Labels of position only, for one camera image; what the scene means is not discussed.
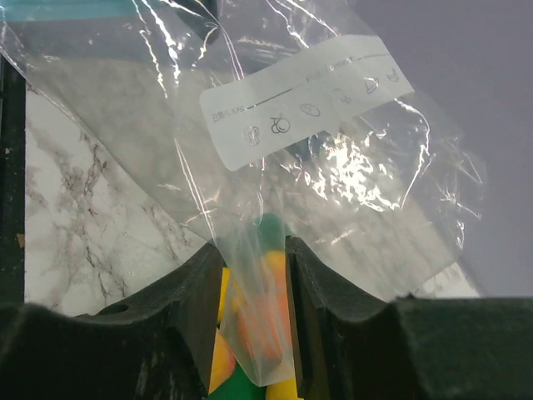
label on plastic bag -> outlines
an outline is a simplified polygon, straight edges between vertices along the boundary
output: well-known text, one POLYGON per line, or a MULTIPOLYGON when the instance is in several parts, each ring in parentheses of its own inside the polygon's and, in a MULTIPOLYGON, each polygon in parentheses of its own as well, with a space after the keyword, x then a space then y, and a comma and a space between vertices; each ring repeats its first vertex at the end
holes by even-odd
POLYGON ((350 35, 207 89, 200 106, 218 155, 236 171, 411 92, 379 37, 350 35))

transparent plastic bag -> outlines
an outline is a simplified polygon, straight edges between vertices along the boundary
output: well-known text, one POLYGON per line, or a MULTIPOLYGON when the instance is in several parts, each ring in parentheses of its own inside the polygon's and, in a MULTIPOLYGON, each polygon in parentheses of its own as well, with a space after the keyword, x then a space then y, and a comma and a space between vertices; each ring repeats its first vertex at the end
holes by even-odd
POLYGON ((232 270, 222 334, 291 377, 284 238, 385 300, 451 265, 483 164, 343 0, 2 0, 0 47, 232 270))

